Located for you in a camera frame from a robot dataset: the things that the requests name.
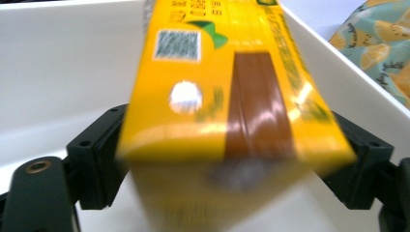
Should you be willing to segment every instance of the white surface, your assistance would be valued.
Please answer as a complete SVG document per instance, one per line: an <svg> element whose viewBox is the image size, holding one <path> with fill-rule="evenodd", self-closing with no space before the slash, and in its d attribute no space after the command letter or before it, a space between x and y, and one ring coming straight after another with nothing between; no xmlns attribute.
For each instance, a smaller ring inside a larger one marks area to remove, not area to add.
<svg viewBox="0 0 410 232"><path fill-rule="evenodd" d="M282 0L308 68L336 112L409 151L409 114L328 40L362 0ZM141 1L0 5L0 193L24 160L65 156L64 147L98 116L129 100L143 44ZM148 231L130 179L113 207L80 211L87 231ZM344 208L314 175L232 228L242 231L377 231L379 205Z"/></svg>

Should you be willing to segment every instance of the brown stripe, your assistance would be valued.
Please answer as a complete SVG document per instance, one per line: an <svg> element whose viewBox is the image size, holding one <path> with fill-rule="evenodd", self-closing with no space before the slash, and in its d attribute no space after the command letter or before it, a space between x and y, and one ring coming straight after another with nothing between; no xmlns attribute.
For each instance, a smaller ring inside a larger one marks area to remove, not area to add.
<svg viewBox="0 0 410 232"><path fill-rule="evenodd" d="M268 52L235 54L225 155L294 157L286 108Z"/></svg>

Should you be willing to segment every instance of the yellow packaging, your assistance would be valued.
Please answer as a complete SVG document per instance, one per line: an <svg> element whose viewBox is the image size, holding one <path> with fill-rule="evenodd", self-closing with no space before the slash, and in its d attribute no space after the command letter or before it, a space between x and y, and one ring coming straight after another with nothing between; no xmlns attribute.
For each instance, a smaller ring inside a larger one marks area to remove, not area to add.
<svg viewBox="0 0 410 232"><path fill-rule="evenodd" d="M118 156L156 231L221 231L354 153L275 1L158 0Z"/></svg>

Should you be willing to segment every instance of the barcode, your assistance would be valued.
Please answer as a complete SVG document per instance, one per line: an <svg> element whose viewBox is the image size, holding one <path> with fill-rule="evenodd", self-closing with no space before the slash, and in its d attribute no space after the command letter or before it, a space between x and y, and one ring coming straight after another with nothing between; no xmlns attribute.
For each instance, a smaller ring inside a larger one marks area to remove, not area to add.
<svg viewBox="0 0 410 232"><path fill-rule="evenodd" d="M171 60L200 60L200 32L160 31L154 57Z"/></svg>

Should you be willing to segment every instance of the patterned fabric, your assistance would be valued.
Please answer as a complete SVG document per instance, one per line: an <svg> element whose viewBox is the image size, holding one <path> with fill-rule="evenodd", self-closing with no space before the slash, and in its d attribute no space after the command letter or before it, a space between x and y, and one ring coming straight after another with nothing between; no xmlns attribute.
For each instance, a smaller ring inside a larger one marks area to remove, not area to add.
<svg viewBox="0 0 410 232"><path fill-rule="evenodd" d="M410 108L410 0L367 0L330 43Z"/></svg>

